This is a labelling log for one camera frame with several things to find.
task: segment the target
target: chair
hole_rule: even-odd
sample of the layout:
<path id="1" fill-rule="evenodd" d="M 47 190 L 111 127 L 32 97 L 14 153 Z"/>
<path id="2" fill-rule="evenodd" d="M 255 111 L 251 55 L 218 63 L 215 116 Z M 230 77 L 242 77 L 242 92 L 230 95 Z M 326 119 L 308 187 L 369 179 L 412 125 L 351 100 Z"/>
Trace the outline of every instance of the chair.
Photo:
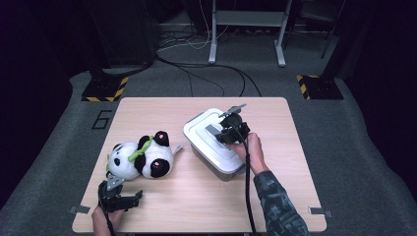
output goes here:
<path id="1" fill-rule="evenodd" d="M 323 51 L 322 58 L 326 55 L 334 29 L 336 28 L 341 12 L 343 11 L 344 3 L 345 0 L 340 1 L 340 3 L 336 3 L 334 0 L 302 1 L 299 10 L 296 11 L 298 12 L 298 19 L 303 20 L 306 23 L 311 22 L 330 28 L 327 35 L 328 41 L 326 43 L 325 50 Z M 284 48 L 286 48 L 286 45 L 288 44 L 289 36 L 294 28 L 294 25 L 295 21 L 289 28 Z"/>

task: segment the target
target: panda plush toy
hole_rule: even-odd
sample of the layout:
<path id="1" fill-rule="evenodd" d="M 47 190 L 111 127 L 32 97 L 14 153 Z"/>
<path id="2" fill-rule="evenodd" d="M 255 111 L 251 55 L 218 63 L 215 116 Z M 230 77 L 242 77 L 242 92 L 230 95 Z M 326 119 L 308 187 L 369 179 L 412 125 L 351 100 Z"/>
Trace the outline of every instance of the panda plush toy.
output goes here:
<path id="1" fill-rule="evenodd" d="M 116 145 L 107 157 L 107 175 L 111 173 L 125 180 L 140 175 L 159 178 L 171 172 L 174 154 L 169 146 L 168 134 L 158 131 L 154 136 L 141 137 L 138 143 Z"/>

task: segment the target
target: white desk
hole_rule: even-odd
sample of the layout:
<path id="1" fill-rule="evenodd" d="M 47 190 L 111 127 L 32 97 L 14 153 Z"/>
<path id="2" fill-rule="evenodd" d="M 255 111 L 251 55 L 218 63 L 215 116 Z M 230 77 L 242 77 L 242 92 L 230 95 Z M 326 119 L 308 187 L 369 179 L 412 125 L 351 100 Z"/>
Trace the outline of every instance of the white desk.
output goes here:
<path id="1" fill-rule="evenodd" d="M 138 141 L 158 130 L 169 135 L 171 148 L 183 145 L 172 172 L 160 179 L 138 177 L 125 182 L 122 196 L 144 190 L 138 207 L 123 216 L 120 232 L 136 233 L 232 233 L 251 232 L 245 204 L 245 176 L 229 182 L 217 178 L 194 154 L 183 134 L 184 125 L 210 108 L 226 111 L 247 103 L 240 115 L 262 139 L 268 167 L 287 190 L 292 203 L 311 232 L 327 227 L 324 217 L 311 215 L 308 207 L 321 207 L 292 120 L 288 104 L 279 97 L 142 97 L 124 98 L 104 141 L 91 174 L 73 230 L 92 232 L 92 209 L 97 206 L 97 188 L 105 180 L 107 154 L 117 144 Z M 264 215 L 251 177 L 251 203 L 257 231 L 266 232 Z"/>
<path id="2" fill-rule="evenodd" d="M 278 66 L 285 67 L 284 54 L 282 52 L 282 39 L 288 21 L 292 0 L 287 0 L 284 12 L 243 12 L 243 11 L 217 11 L 216 0 L 212 0 L 212 36 L 209 51 L 209 63 L 215 63 L 217 53 L 217 25 L 226 26 L 255 26 L 255 27 L 280 27 L 278 39 L 274 40 Z"/>

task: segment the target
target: patterned sleeve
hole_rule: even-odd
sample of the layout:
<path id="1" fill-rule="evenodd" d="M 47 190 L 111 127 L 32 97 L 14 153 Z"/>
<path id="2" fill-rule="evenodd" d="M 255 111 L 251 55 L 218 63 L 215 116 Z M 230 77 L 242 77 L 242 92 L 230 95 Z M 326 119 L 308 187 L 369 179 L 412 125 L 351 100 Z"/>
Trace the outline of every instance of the patterned sleeve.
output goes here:
<path id="1" fill-rule="evenodd" d="M 254 182 L 264 210 L 267 235 L 310 235 L 306 222 L 271 171 L 259 173 Z"/>

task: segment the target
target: storage box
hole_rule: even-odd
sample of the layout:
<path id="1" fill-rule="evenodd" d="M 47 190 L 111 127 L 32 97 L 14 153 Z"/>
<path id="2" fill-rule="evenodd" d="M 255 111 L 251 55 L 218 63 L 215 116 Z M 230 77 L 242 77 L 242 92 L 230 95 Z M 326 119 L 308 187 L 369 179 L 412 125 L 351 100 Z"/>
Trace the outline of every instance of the storage box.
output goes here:
<path id="1" fill-rule="evenodd" d="M 245 163 L 237 153 L 221 144 L 215 134 L 222 130 L 219 118 L 223 112 L 209 109 L 184 126 L 184 135 L 191 142 L 196 156 L 222 181 L 231 180 L 236 174 L 245 173 Z"/>

